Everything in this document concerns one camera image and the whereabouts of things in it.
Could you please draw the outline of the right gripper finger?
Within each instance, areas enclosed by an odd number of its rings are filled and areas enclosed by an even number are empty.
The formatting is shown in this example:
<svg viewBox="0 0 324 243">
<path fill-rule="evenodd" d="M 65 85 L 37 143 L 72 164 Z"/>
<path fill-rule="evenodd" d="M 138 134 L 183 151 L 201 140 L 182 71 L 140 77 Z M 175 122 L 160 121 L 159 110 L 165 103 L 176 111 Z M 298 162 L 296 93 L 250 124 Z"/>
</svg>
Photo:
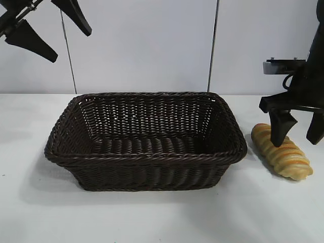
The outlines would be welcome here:
<svg viewBox="0 0 324 243">
<path fill-rule="evenodd" d="M 289 130 L 297 123 L 290 110 L 272 109 L 269 112 L 271 125 L 271 142 L 280 147 Z"/>
<path fill-rule="evenodd" d="M 312 112 L 313 116 L 306 138 L 313 145 L 316 145 L 323 138 L 323 110 L 308 109 L 307 111 Z"/>
</svg>

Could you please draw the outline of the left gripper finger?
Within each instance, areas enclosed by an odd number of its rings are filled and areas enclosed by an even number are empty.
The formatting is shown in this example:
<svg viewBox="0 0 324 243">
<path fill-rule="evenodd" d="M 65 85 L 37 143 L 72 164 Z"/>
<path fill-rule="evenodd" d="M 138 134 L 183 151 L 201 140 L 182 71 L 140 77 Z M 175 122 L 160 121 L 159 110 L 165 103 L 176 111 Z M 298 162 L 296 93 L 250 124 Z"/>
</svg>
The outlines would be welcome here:
<svg viewBox="0 0 324 243">
<path fill-rule="evenodd" d="M 5 30 L 5 42 L 29 50 L 54 63 L 58 54 L 35 32 L 25 20 L 19 21 Z"/>
<path fill-rule="evenodd" d="M 77 0 L 51 0 L 62 12 L 64 12 L 76 26 L 85 34 L 90 36 L 92 28 L 87 22 Z"/>
</svg>

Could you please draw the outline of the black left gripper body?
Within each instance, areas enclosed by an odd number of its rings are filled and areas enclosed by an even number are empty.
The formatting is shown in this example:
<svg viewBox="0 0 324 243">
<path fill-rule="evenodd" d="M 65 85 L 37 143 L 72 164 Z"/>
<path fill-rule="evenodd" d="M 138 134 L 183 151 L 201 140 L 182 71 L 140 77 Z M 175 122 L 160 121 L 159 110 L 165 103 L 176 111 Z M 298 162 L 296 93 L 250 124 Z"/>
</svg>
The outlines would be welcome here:
<svg viewBox="0 0 324 243">
<path fill-rule="evenodd" d="M 1 1 L 1 6 L 6 9 L 6 12 L 1 15 L 1 37 L 10 36 L 16 29 L 22 19 L 31 11 L 35 11 L 39 1 Z"/>
</svg>

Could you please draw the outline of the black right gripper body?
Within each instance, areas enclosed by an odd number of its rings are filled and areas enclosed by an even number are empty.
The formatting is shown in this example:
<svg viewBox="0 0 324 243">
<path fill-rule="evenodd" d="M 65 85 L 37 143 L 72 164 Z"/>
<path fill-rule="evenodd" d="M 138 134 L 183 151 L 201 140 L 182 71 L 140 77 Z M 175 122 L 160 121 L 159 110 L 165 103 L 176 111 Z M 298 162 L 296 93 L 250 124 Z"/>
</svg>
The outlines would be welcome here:
<svg viewBox="0 0 324 243">
<path fill-rule="evenodd" d="M 262 97 L 259 107 L 264 113 L 279 110 L 323 110 L 323 55 L 310 54 L 305 59 L 268 59 L 264 74 L 285 75 L 283 93 Z"/>
</svg>

